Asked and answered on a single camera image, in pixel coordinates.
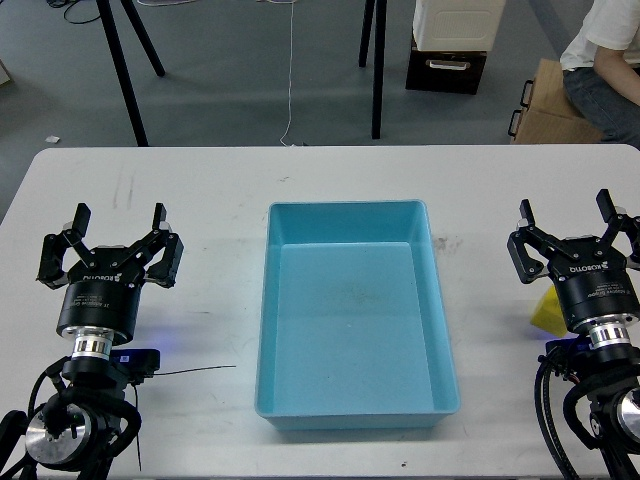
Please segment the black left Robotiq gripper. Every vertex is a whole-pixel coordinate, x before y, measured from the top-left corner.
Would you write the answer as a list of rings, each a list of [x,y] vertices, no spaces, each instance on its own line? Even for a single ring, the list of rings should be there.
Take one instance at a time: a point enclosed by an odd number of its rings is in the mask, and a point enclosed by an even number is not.
[[[125,248],[87,248],[83,238],[90,216],[89,207],[79,203],[69,225],[44,237],[37,280],[52,290],[68,284],[58,335],[94,327],[113,331],[114,343],[125,344],[134,336],[142,285],[172,288],[184,245],[167,223],[162,203],[155,206],[150,232]],[[80,260],[65,272],[63,260],[69,248]]]

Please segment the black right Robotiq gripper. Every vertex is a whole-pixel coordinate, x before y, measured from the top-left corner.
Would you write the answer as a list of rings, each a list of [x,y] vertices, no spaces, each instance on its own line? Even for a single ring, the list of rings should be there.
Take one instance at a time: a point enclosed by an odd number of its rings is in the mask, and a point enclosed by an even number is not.
[[[528,199],[520,203],[521,219],[509,235],[507,250],[523,284],[550,276],[567,330],[584,333],[590,325],[609,321],[639,320],[639,300],[627,268],[639,270],[639,217],[616,207],[608,189],[596,203],[607,229],[595,236],[560,240],[536,226]],[[617,235],[626,234],[631,254],[612,247]]]

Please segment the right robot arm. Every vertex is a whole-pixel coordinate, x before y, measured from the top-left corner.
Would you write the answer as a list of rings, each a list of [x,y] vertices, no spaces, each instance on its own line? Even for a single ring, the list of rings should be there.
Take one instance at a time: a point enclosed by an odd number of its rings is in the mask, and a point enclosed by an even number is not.
[[[600,236],[558,239],[535,223],[529,201],[507,248],[519,279],[549,278],[571,338],[547,342],[534,381],[536,417],[565,479],[578,474],[559,439],[550,378],[572,383],[562,412],[582,444],[601,453],[612,479],[636,479],[639,452],[639,349],[628,329],[639,321],[639,298],[629,276],[639,267],[639,220],[614,205],[608,190],[596,202],[607,228]]]

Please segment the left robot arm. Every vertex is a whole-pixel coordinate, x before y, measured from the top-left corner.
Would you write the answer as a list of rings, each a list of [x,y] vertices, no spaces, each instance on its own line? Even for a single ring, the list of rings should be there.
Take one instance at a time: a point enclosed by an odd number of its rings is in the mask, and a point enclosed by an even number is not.
[[[90,216],[79,204],[73,220],[43,240],[37,279],[64,288],[56,332],[72,340],[73,351],[39,375],[26,410],[2,419],[2,462],[25,444],[19,461],[2,465],[4,479],[34,479],[39,466],[104,479],[141,429],[124,391],[154,375],[160,353],[125,345],[134,336],[143,286],[174,286],[183,243],[163,204],[155,207],[150,232],[129,246],[86,247]]]

